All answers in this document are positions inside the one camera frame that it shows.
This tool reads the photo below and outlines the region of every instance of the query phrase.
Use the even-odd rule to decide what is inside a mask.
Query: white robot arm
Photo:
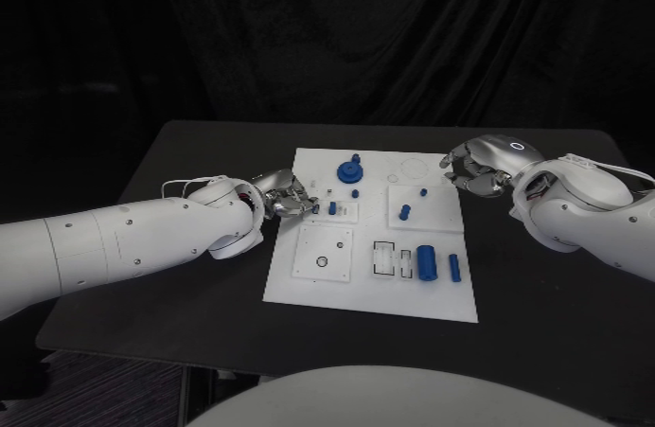
[[[572,154],[543,160],[523,141],[504,135],[468,140],[442,158],[463,159],[473,177],[445,173],[453,184],[481,197],[513,187],[512,217],[535,240],[558,252],[579,247],[611,266],[655,281],[655,192],[634,192],[605,170],[655,182],[643,173]]]
[[[314,205],[288,169],[251,182],[190,180],[200,181],[207,184],[187,198],[0,225],[0,320],[44,299],[186,263],[206,250],[216,259],[233,257],[262,241],[264,219],[301,215]]]

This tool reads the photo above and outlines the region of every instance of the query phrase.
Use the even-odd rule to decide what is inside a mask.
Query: dark table
[[[174,121],[119,202],[157,198],[170,179],[246,179],[289,168],[297,147],[447,152],[481,133],[522,138],[546,158],[574,152],[626,165],[595,131]],[[600,416],[655,418],[655,283],[584,251],[541,246],[507,216],[509,197],[460,192],[476,325],[264,303],[274,220],[264,243],[238,258],[204,255],[64,296],[37,345],[274,376],[330,365],[422,367],[507,384]]]

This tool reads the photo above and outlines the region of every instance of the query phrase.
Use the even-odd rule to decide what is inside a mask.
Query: black curtain
[[[655,172],[655,0],[0,7],[0,223],[113,203],[173,118],[594,128]],[[0,400],[46,312],[0,323]]]

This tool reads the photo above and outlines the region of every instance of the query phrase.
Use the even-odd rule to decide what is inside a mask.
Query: white platform
[[[350,160],[353,153],[362,157],[365,177],[359,183],[347,185],[337,178],[337,166]],[[318,217],[310,213],[302,219],[281,220],[265,283],[265,302],[477,323],[458,193],[442,177],[441,158],[442,154],[297,149],[292,173],[310,196],[321,201],[320,214]],[[428,193],[419,197],[424,187]],[[357,199],[350,195],[353,188],[359,190]],[[339,214],[330,216],[323,211],[330,202],[337,202],[337,205],[357,204],[354,222],[350,210],[347,222]],[[401,224],[392,219],[399,214],[399,207],[392,206],[395,202],[406,202],[402,204],[412,207],[409,219],[405,222],[398,220]],[[311,230],[315,236],[339,233],[334,227],[341,228],[340,232],[350,231],[347,282],[324,279],[333,277],[331,274],[321,277],[324,268],[317,268],[314,260],[318,254],[334,252],[333,239],[314,240],[311,250],[302,248],[307,245],[304,240],[298,247],[302,226],[320,228],[320,232]],[[395,276],[373,276],[372,247],[377,240],[393,242]],[[434,246],[437,254],[438,279],[431,282],[416,278],[415,249],[425,244]],[[295,247],[302,248],[302,255],[295,255]],[[414,278],[409,280],[399,276],[401,250],[412,252]],[[458,256],[458,283],[450,279],[448,254]],[[302,268],[301,277],[292,276],[294,263]]]

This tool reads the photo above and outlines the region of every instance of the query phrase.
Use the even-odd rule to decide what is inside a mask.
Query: blue cylinder
[[[447,259],[450,260],[450,277],[453,278],[453,282],[461,282],[460,261],[457,260],[457,255],[450,254]]]
[[[337,168],[337,177],[346,184],[354,184],[365,176],[365,169],[359,165],[359,154],[352,155],[350,162],[343,162]]]
[[[406,221],[406,219],[409,218],[409,205],[402,205],[402,209],[399,210],[399,220],[401,221]]]
[[[425,282],[437,280],[437,258],[434,256],[434,247],[419,245],[415,249],[418,259],[418,278]]]

